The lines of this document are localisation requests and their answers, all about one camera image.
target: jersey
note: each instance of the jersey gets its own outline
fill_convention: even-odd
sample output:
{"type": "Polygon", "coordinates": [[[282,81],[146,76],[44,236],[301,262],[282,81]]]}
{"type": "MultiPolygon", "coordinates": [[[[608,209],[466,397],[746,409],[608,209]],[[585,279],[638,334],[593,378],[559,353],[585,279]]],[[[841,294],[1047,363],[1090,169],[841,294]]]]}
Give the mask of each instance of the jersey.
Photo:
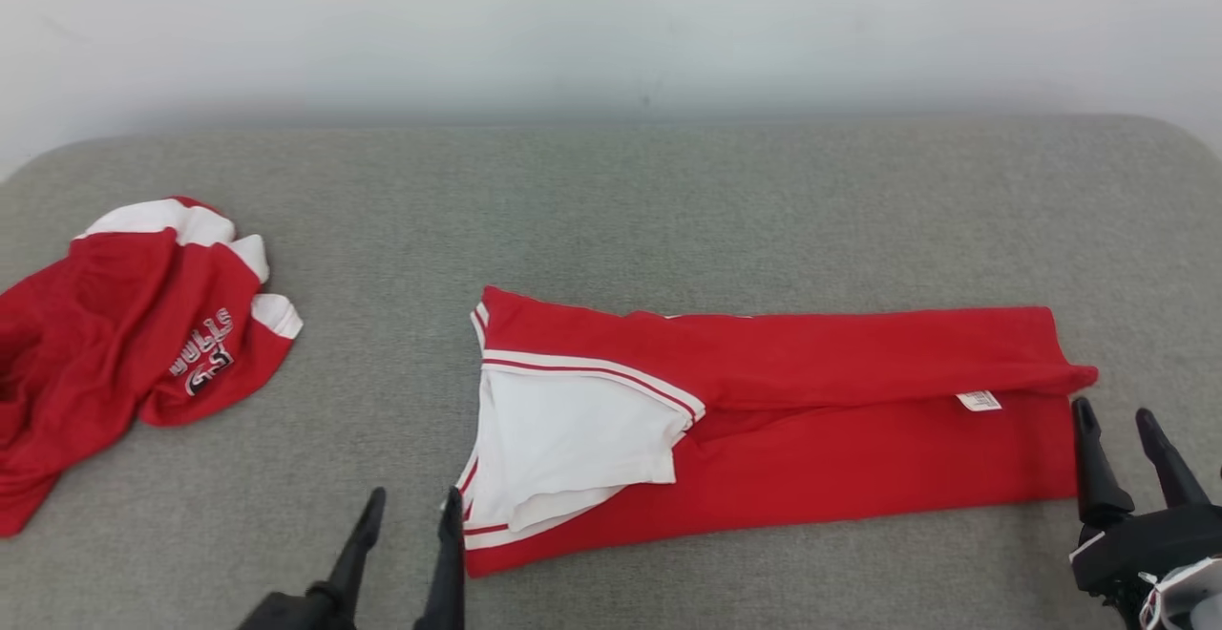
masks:
{"type": "Polygon", "coordinates": [[[260,294],[258,234],[192,199],[126,205],[0,295],[0,536],[136,416],[186,425],[249,396],[301,331],[260,294]]]}
{"type": "Polygon", "coordinates": [[[486,287],[472,321],[479,426],[457,485],[473,576],[719,530],[1068,498],[1067,394],[1097,377],[1066,360],[1044,308],[620,317],[486,287]]]}

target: sleeve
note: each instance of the sleeve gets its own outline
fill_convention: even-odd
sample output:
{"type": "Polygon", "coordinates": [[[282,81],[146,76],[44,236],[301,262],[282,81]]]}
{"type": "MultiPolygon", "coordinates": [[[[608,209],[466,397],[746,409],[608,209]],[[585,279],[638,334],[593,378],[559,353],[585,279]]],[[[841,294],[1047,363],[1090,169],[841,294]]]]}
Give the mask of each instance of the sleeve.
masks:
{"type": "Polygon", "coordinates": [[[178,358],[141,408],[149,425],[194,422],[253,394],[271,378],[302,328],[285,295],[257,294],[244,309],[209,304],[178,358]]]}

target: white stripe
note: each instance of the white stripe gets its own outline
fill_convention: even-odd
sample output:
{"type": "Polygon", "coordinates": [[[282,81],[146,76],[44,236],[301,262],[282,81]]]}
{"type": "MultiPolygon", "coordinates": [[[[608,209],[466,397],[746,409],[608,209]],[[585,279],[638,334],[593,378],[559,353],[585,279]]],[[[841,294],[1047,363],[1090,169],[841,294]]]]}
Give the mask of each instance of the white stripe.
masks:
{"type": "MultiPolygon", "coordinates": [[[[676,387],[673,386],[673,383],[664,381],[664,378],[656,378],[653,376],[653,374],[645,374],[642,372],[642,370],[628,368],[628,365],[620,365],[616,361],[600,360],[600,359],[583,359],[583,357],[554,357],[554,355],[546,355],[546,353],[501,352],[501,350],[494,350],[494,348],[489,348],[489,350],[484,352],[484,360],[488,359],[499,359],[503,361],[522,361],[522,364],[528,364],[528,365],[558,365],[558,368],[593,368],[602,370],[613,370],[613,372],[627,374],[627,376],[638,378],[638,381],[643,383],[649,383],[650,387],[655,387],[655,389],[657,389],[659,392],[664,392],[664,394],[675,396],[676,399],[683,400],[683,403],[688,404],[688,407],[695,414],[695,420],[700,420],[700,418],[704,418],[704,403],[701,403],[701,400],[695,398],[694,396],[689,394],[689,392],[679,389],[679,387],[676,387]]],[[[485,361],[484,365],[486,368],[486,365],[494,365],[494,364],[488,364],[488,361],[485,361]]],[[[506,365],[497,365],[496,369],[506,370],[506,372],[518,372],[518,374],[528,374],[528,372],[549,374],[549,370],[528,370],[522,368],[510,369],[506,368],[506,365]]],[[[566,372],[566,370],[556,370],[556,372],[563,374],[566,372]]],[[[606,378],[613,378],[613,381],[616,382],[628,382],[627,378],[618,377],[615,374],[609,374],[606,378]]],[[[672,400],[666,399],[664,396],[659,396],[655,392],[650,392],[649,389],[646,389],[646,387],[642,387],[638,383],[634,383],[633,387],[635,387],[635,389],[638,391],[645,392],[645,394],[654,396],[654,398],[662,400],[662,403],[667,404],[671,408],[682,409],[681,407],[676,407],[676,404],[672,400]]]]}
{"type": "Polygon", "coordinates": [[[241,242],[233,242],[237,234],[233,222],[203,205],[187,208],[175,199],[123,205],[100,216],[77,238],[95,234],[156,234],[165,230],[175,231],[175,242],[180,247],[186,244],[210,247],[214,243],[222,243],[242,259],[251,272],[255,273],[259,283],[268,281],[270,270],[263,249],[263,238],[251,234],[241,242]]]}
{"type": "Polygon", "coordinates": [[[501,545],[507,545],[510,542],[519,542],[528,537],[534,537],[540,532],[546,532],[557,525],[563,525],[565,523],[568,523],[569,520],[577,518],[578,515],[582,515],[588,510],[589,508],[585,508],[576,513],[566,513],[565,515],[557,515],[556,518],[552,518],[550,520],[544,520],[541,523],[535,523],[534,525],[523,527],[517,532],[512,530],[497,530],[496,532],[483,532],[480,535],[463,535],[463,545],[468,549],[485,549],[489,547],[500,547],[501,545]]]}
{"type": "Polygon", "coordinates": [[[251,299],[251,314],[263,322],[276,337],[296,339],[302,330],[302,317],[287,298],[280,294],[255,294],[251,299]]]}
{"type": "Polygon", "coordinates": [[[475,338],[479,339],[479,350],[484,350],[484,325],[479,321],[479,316],[475,313],[470,314],[470,325],[475,328],[475,338]]]}
{"type": "Polygon", "coordinates": [[[268,267],[268,253],[263,248],[263,236],[243,236],[237,242],[227,243],[227,247],[229,250],[237,253],[251,272],[255,273],[259,283],[264,283],[271,277],[271,269],[268,267]]]}

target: white trim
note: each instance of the white trim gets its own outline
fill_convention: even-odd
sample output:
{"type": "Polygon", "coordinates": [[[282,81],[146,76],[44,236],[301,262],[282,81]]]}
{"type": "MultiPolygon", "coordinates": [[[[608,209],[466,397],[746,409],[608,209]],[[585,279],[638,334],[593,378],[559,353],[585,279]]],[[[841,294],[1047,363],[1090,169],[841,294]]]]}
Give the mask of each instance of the white trim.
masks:
{"type": "MultiPolygon", "coordinates": [[[[463,466],[462,472],[458,474],[458,481],[455,482],[455,487],[458,487],[459,491],[463,488],[463,482],[467,482],[467,476],[470,475],[470,469],[475,468],[477,460],[479,460],[479,457],[475,453],[475,448],[472,448],[470,457],[467,459],[467,465],[463,466]]],[[[467,499],[463,499],[463,508],[466,508],[467,499]]]]}
{"type": "Polygon", "coordinates": [[[210,247],[214,243],[230,243],[236,234],[233,222],[203,205],[187,208],[177,199],[148,200],[144,204],[123,205],[100,216],[83,234],[126,233],[156,234],[158,231],[175,230],[180,247],[197,243],[210,247]]]}
{"type": "Polygon", "coordinates": [[[534,525],[523,527],[517,532],[514,532],[514,530],[497,530],[495,532],[481,532],[479,535],[464,534],[463,545],[468,549],[485,549],[489,547],[500,547],[502,545],[507,545],[511,542],[521,542],[522,540],[527,540],[541,532],[546,532],[557,525],[563,525],[565,523],[568,523],[569,520],[577,518],[578,515],[582,515],[588,510],[589,508],[585,508],[576,513],[567,513],[565,515],[544,520],[541,523],[535,523],[534,525]]]}
{"type": "Polygon", "coordinates": [[[470,325],[475,328],[475,338],[479,339],[479,350],[484,350],[484,321],[479,320],[475,313],[470,313],[470,325]]]}
{"type": "Polygon", "coordinates": [[[502,352],[489,348],[484,352],[484,369],[485,370],[502,370],[503,372],[514,374],[583,374],[583,376],[611,378],[612,382],[626,383],[628,387],[633,387],[634,391],[642,392],[642,394],[650,396],[650,398],[660,400],[664,404],[677,411],[689,416],[693,421],[704,418],[704,403],[703,400],[689,394],[684,389],[673,386],[664,378],[656,378],[653,374],[642,372],[634,368],[628,368],[628,365],[620,365],[616,361],[607,361],[600,359],[584,359],[584,357],[554,357],[546,355],[546,353],[524,353],[524,352],[502,352]],[[529,370],[524,368],[513,368],[513,365],[497,365],[489,359],[503,360],[503,361],[521,361],[525,365],[552,365],[552,368],[587,368],[594,370],[529,370]],[[600,374],[599,370],[607,370],[606,374],[600,374]],[[643,386],[646,383],[657,392],[662,394],[672,396],[675,399],[681,400],[688,409],[676,404],[675,400],[666,398],[666,396],[660,396],[654,389],[643,386]]]}
{"type": "Polygon", "coordinates": [[[226,247],[244,261],[246,267],[251,269],[251,272],[259,278],[259,283],[266,283],[268,278],[271,277],[268,253],[263,248],[263,236],[243,236],[237,242],[226,243],[226,247]]]}
{"type": "MultiPolygon", "coordinates": [[[[632,477],[627,477],[623,482],[607,487],[589,487],[589,490],[579,490],[574,492],[534,494],[513,508],[513,514],[508,519],[510,530],[513,532],[521,532],[532,525],[546,523],[554,518],[561,518],[572,513],[584,513],[587,509],[606,503],[607,499],[618,494],[620,490],[623,490],[624,486],[635,483],[638,482],[634,482],[632,477]]],[[[675,479],[670,479],[670,481],[655,479],[654,481],[645,483],[673,485],[675,479]]]]}
{"type": "Polygon", "coordinates": [[[221,243],[242,259],[251,272],[259,278],[259,283],[268,281],[270,269],[262,236],[251,234],[240,242],[233,242],[237,231],[232,221],[203,205],[187,208],[178,199],[147,200],[144,204],[115,208],[98,217],[76,238],[95,234],[156,234],[165,230],[175,231],[175,243],[180,247],[187,244],[213,247],[215,243],[221,243]]]}
{"type": "Polygon", "coordinates": [[[296,339],[302,330],[302,317],[287,298],[280,294],[255,294],[251,299],[251,316],[266,326],[276,337],[296,339]]]}

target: red stripe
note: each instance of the red stripe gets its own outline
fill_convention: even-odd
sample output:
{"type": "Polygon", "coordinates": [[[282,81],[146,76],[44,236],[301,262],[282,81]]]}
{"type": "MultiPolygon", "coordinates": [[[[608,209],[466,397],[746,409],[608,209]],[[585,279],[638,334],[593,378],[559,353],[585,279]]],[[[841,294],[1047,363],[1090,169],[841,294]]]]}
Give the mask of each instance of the red stripe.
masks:
{"type": "Polygon", "coordinates": [[[629,378],[633,382],[640,383],[642,387],[646,387],[646,389],[649,389],[650,392],[655,392],[655,394],[662,396],[662,398],[675,400],[676,404],[679,404],[679,407],[686,409],[686,411],[688,411],[692,415],[692,420],[695,420],[695,411],[694,409],[692,409],[692,407],[689,407],[689,404],[684,404],[683,400],[676,399],[675,396],[670,396],[667,394],[667,392],[657,389],[657,387],[651,386],[651,383],[643,382],[640,381],[640,378],[633,377],[629,374],[620,372],[620,370],[606,370],[602,368],[571,368],[571,365],[534,365],[529,364],[529,361],[507,361],[501,359],[484,359],[484,361],[491,361],[491,364],[497,364],[497,365],[510,365],[510,368],[523,368],[528,370],[550,370],[550,372],[615,374],[616,377],[629,378]]]}
{"type": "Polygon", "coordinates": [[[483,352],[484,348],[488,348],[488,344],[486,344],[486,342],[488,342],[488,326],[484,325],[484,320],[483,320],[483,317],[479,316],[479,311],[472,311],[470,314],[473,314],[473,316],[475,316],[475,326],[479,326],[479,339],[480,339],[479,350],[483,352]]]}
{"type": "Polygon", "coordinates": [[[470,480],[472,480],[472,477],[475,477],[475,470],[477,469],[479,469],[479,459],[475,459],[475,462],[473,462],[473,464],[470,464],[470,472],[467,474],[467,479],[463,479],[462,487],[458,487],[458,492],[461,492],[463,494],[467,493],[467,487],[470,487],[470,480]]]}
{"type": "Polygon", "coordinates": [[[508,530],[508,525],[489,525],[488,527],[472,527],[470,530],[463,530],[463,535],[486,535],[489,532],[500,532],[502,530],[508,530]]]}

